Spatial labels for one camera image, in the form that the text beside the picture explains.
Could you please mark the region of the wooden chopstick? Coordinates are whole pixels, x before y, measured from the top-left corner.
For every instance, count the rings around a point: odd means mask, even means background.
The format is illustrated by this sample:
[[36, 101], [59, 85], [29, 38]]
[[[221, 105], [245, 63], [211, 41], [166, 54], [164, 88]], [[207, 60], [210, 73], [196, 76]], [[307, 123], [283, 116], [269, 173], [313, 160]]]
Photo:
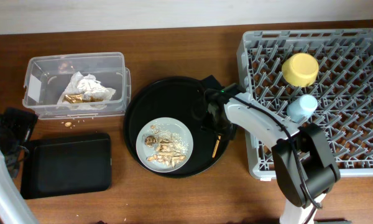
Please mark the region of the wooden chopstick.
[[218, 135], [216, 143], [214, 145], [214, 149], [213, 149], [213, 153], [212, 153], [212, 158], [216, 157], [216, 154], [217, 154], [220, 142], [221, 142], [221, 135]]

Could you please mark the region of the food scraps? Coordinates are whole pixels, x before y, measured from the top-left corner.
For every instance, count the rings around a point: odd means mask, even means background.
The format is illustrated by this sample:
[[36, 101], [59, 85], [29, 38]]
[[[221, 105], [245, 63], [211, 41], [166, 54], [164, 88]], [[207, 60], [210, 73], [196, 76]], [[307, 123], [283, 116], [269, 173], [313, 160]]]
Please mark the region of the food scraps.
[[176, 168], [186, 161], [189, 144], [184, 142], [179, 132], [171, 131], [168, 127], [162, 124], [149, 126], [149, 133], [144, 135], [144, 146], [149, 150], [146, 161]]

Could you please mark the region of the grey plate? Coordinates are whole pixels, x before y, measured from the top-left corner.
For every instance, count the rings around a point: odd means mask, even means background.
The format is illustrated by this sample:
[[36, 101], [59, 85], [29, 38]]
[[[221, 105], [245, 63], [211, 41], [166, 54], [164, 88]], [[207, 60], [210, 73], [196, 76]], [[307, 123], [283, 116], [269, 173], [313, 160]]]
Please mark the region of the grey plate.
[[[146, 161], [146, 156], [149, 153], [148, 147], [144, 146], [144, 135], [149, 133], [149, 126], [150, 125], [156, 125], [156, 124], [162, 124], [162, 125], [169, 125], [169, 129], [171, 131], [179, 132], [185, 143], [189, 144], [189, 152], [187, 153], [187, 158], [185, 162], [182, 162], [181, 164], [177, 165], [176, 168], [166, 167], [163, 164], [159, 164], [158, 162], [148, 162]], [[140, 161], [143, 163], [144, 166], [148, 170], [159, 172], [159, 173], [170, 173], [176, 170], [179, 170], [181, 167], [183, 167], [189, 158], [191, 157], [191, 154], [193, 152], [193, 136], [190, 132], [190, 130], [187, 128], [186, 125], [184, 125], [181, 121], [174, 119], [174, 118], [156, 118], [152, 121], [149, 121], [139, 132], [137, 141], [136, 141], [136, 152], [137, 156], [140, 159]]]

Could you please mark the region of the light blue plastic cup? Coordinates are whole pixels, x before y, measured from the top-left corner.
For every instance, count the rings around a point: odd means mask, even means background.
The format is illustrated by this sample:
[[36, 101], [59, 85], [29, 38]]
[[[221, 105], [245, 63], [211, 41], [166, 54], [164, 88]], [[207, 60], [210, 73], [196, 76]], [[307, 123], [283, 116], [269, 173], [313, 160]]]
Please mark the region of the light blue plastic cup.
[[293, 122], [309, 118], [317, 109], [318, 102], [312, 95], [302, 95], [287, 107], [287, 115]]

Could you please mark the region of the yellow plastic bowl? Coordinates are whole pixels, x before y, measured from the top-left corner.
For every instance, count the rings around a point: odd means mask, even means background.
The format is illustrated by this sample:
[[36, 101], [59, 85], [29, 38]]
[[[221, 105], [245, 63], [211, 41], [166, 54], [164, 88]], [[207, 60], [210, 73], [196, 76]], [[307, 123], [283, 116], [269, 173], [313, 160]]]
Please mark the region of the yellow plastic bowl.
[[282, 74], [285, 81], [297, 87], [312, 85], [318, 72], [319, 64], [317, 60], [306, 53], [294, 54], [282, 65]]

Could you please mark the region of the white napkin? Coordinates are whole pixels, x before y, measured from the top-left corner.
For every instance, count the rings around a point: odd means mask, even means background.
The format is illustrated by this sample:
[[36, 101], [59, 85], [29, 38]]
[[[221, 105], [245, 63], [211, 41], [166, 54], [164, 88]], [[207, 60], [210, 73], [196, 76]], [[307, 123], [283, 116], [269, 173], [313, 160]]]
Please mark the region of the white napkin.
[[65, 95], [84, 94], [94, 98], [101, 98], [103, 99], [102, 101], [110, 101], [115, 93], [115, 89], [102, 86], [94, 75], [82, 75], [80, 72], [76, 72], [71, 76], [70, 82], [60, 95], [57, 104], [70, 105], [71, 110], [103, 110], [107, 107], [105, 104], [96, 104], [96, 102], [71, 104], [63, 101], [63, 97]]

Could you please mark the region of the gold snack wrapper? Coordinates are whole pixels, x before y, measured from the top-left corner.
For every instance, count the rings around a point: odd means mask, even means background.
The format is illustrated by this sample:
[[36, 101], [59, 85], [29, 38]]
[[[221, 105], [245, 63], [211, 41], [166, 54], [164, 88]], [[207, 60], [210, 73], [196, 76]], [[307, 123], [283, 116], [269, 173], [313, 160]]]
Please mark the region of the gold snack wrapper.
[[101, 98], [94, 98], [92, 96], [86, 96], [84, 94], [78, 94], [78, 95], [65, 95], [63, 97], [63, 101], [66, 101], [68, 103], [74, 104], [74, 103], [89, 103], [89, 102], [97, 102], [102, 101]]

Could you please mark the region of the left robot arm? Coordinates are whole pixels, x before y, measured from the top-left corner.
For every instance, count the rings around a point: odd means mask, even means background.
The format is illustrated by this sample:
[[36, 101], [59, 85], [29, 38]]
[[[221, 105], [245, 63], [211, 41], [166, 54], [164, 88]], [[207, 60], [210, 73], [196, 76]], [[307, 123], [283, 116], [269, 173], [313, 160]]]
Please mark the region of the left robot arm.
[[30, 139], [37, 116], [7, 108], [0, 114], [0, 223], [37, 223], [13, 179], [30, 151], [24, 144]]

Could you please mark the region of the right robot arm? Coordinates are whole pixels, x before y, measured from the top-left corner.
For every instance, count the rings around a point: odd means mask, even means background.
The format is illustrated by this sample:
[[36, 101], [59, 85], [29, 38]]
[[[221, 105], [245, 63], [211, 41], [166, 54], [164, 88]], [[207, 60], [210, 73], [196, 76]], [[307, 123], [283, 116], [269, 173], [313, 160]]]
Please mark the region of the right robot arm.
[[231, 140], [236, 126], [272, 151], [275, 175], [285, 196], [280, 223], [314, 223], [322, 201], [341, 178], [325, 132], [315, 123], [300, 126], [262, 106], [242, 87], [227, 87], [210, 75], [199, 81], [201, 105], [194, 115], [218, 140]]

